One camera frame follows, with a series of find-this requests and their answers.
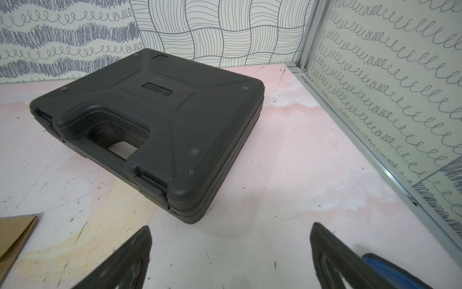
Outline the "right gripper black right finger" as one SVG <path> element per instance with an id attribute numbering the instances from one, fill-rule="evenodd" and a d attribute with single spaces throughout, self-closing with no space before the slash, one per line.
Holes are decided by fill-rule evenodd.
<path id="1" fill-rule="evenodd" d="M 323 289 L 394 289 L 324 225 L 315 222 L 310 232 L 316 277 Z"/>

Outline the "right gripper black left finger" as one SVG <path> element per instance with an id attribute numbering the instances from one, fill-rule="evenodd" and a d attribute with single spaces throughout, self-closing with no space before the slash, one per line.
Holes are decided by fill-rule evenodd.
<path id="1" fill-rule="evenodd" d="M 143 226 L 74 287 L 76 289 L 141 289 L 148 270 L 151 247 L 150 229 L 148 226 Z"/>

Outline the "brown kraft file bag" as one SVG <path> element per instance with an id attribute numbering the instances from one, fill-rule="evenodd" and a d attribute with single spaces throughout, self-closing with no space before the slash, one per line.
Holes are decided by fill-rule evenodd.
<path id="1" fill-rule="evenodd" d="M 38 215 L 1 218 L 1 285 L 34 231 Z"/>

